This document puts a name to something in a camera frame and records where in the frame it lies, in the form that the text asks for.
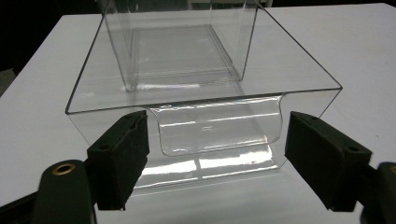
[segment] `dark background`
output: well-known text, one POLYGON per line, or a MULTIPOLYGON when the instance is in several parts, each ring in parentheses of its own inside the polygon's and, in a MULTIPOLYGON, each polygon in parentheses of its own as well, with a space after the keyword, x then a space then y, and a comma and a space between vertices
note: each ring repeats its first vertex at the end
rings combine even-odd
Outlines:
MULTIPOLYGON (((274 0, 273 7, 325 6, 396 0, 274 0)), ((0 71, 18 74, 62 17, 100 13, 93 0, 2 0, 0 3, 0 71)))

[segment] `clear plastic bin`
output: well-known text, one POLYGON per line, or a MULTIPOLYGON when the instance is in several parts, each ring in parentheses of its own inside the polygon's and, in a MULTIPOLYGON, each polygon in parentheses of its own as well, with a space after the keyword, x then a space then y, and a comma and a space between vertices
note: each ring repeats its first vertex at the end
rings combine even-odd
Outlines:
POLYGON ((279 168, 290 111, 320 117, 341 90, 253 0, 101 5, 66 114, 92 144, 123 115, 150 112, 135 189, 279 168))

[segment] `white table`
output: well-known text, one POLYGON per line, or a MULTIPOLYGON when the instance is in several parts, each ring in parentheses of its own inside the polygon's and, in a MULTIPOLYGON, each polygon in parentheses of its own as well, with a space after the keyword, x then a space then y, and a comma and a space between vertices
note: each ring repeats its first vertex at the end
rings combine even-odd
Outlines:
MULTIPOLYGON (((396 161, 396 9, 385 4, 270 8, 269 12, 344 87, 323 119, 396 161)), ((87 143, 64 113, 100 21, 64 16, 0 98, 0 206, 37 190, 57 161, 85 160, 87 143)), ((287 162, 272 175, 130 199, 99 223, 359 223, 325 210, 287 162)))

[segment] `white tabletop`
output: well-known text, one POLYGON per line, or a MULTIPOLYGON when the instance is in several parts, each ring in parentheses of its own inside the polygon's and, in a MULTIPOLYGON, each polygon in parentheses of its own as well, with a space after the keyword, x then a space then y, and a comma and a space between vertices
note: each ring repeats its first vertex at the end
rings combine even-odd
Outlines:
MULTIPOLYGON (((323 119, 396 161, 396 9, 385 4, 268 11, 344 87, 323 119)), ((0 206, 37 190, 57 161, 85 160, 88 144, 64 113, 99 15, 64 16, 0 98, 0 206)), ((99 223, 359 223, 328 212, 287 162, 246 180, 133 197, 99 223)))

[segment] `transparent acrylic box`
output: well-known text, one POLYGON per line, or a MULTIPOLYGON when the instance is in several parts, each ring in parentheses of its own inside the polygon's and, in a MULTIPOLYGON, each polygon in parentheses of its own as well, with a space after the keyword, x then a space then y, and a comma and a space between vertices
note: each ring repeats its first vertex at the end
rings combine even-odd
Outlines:
POLYGON ((91 145, 122 116, 150 112, 135 189, 279 168, 290 111, 319 117, 341 90, 253 0, 100 4, 66 114, 91 145))

